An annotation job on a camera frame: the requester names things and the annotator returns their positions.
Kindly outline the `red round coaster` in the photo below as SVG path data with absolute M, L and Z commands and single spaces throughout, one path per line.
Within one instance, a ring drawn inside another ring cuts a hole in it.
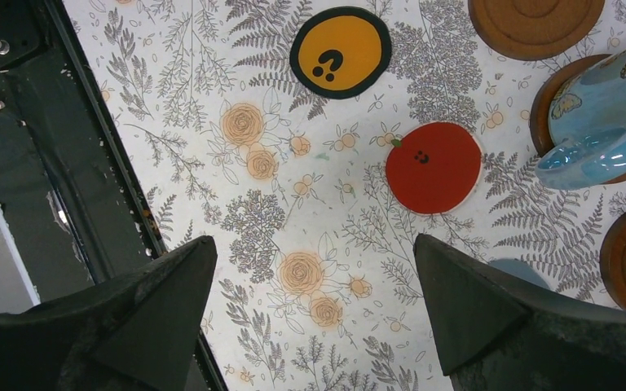
M 414 213 L 446 213 L 475 188 L 482 151 L 474 136 L 450 122 L 422 125 L 393 143 L 386 181 L 396 200 Z

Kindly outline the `blue-grey round coaster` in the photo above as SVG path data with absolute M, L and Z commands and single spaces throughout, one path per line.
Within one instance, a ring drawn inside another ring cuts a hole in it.
M 541 288 L 550 289 L 549 284 L 527 263 L 512 258 L 501 258 L 490 261 L 490 267 L 503 271 L 528 283 L 535 284 Z

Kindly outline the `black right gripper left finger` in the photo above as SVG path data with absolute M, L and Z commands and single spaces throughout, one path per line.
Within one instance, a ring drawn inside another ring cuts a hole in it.
M 0 390 L 207 390 L 196 344 L 218 260 L 201 236 L 135 271 L 0 314 Z

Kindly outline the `brown wooden coaster top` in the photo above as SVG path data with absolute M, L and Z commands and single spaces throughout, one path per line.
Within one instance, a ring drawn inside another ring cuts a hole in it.
M 597 23 L 604 0 L 471 0 L 475 31 L 494 51 L 523 61 L 559 55 Z

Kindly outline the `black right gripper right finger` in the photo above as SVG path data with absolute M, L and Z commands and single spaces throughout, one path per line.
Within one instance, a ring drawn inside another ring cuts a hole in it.
M 626 390 L 626 311 L 577 301 L 420 234 L 439 363 L 456 390 Z

